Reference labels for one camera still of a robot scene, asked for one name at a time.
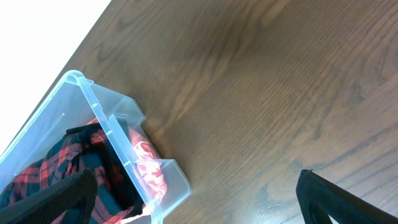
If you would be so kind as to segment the orange garment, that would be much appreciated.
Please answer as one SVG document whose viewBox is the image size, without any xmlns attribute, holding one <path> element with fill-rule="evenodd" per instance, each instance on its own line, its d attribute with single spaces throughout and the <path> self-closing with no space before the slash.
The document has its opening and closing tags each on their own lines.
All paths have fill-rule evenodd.
<svg viewBox="0 0 398 224">
<path fill-rule="evenodd" d="M 132 218 L 124 218 L 130 209 L 123 210 L 119 200 L 119 184 L 121 183 L 120 163 L 98 121 L 86 125 L 84 131 L 88 138 L 87 150 L 82 155 L 81 163 L 93 169 L 96 174 L 98 191 L 95 206 L 91 213 L 90 223 L 162 223 L 164 212 L 161 209 L 162 199 L 168 191 L 162 163 L 158 161 L 149 141 L 137 131 L 122 124 L 132 147 L 127 151 L 136 155 L 135 164 L 124 166 L 144 202 L 143 213 Z"/>
</svg>

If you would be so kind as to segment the clear plastic storage bin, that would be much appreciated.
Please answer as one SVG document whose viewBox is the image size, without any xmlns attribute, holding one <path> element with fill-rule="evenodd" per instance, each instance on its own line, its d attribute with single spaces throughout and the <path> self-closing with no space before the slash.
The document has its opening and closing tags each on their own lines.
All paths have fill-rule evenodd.
<svg viewBox="0 0 398 224">
<path fill-rule="evenodd" d="M 77 70 L 68 71 L 1 154 L 1 193 L 21 171 L 45 157 L 68 130 L 92 121 L 99 122 L 122 164 L 135 164 L 138 158 L 127 151 L 132 145 L 122 124 L 146 138 L 144 120 L 132 98 L 95 84 Z M 165 218 L 190 195 L 191 186 L 175 160 L 159 157 L 158 161 L 168 185 L 160 206 Z"/>
</svg>

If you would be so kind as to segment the red plaid shirt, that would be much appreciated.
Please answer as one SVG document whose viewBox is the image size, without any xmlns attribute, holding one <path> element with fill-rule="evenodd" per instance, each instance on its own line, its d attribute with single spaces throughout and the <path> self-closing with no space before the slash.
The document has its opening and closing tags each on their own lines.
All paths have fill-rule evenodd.
<svg viewBox="0 0 398 224">
<path fill-rule="evenodd" d="M 68 130 L 45 157 L 15 176 L 1 193 L 1 208 L 24 200 L 81 170 L 90 169 L 81 163 L 82 155 L 87 152 L 86 130 L 86 126 Z"/>
</svg>

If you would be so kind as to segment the black ribbed garment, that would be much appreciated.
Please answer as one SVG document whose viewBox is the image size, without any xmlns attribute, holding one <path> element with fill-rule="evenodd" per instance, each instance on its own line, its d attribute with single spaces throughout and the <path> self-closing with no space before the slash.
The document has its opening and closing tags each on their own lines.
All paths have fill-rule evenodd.
<svg viewBox="0 0 398 224">
<path fill-rule="evenodd" d="M 123 210 L 130 209 L 124 218 L 142 215 L 144 202 L 122 163 L 120 163 L 120 174 L 122 180 L 118 189 L 119 200 Z"/>
</svg>

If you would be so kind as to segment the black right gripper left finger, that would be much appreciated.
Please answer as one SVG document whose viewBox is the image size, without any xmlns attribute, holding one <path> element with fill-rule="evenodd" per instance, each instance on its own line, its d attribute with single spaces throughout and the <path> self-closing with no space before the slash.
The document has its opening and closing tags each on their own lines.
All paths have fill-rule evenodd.
<svg viewBox="0 0 398 224">
<path fill-rule="evenodd" d="M 98 184 L 91 169 L 79 171 L 55 185 L 1 210 L 1 223 L 52 223 L 60 215 L 67 223 L 88 223 Z"/>
</svg>

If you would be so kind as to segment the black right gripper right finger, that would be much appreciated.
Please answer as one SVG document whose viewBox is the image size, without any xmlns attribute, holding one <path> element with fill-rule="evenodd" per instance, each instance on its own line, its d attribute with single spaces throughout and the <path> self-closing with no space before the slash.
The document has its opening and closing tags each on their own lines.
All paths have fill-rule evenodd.
<svg viewBox="0 0 398 224">
<path fill-rule="evenodd" d="M 305 223 L 393 223 L 394 217 L 361 200 L 312 170 L 302 170 L 296 195 Z"/>
</svg>

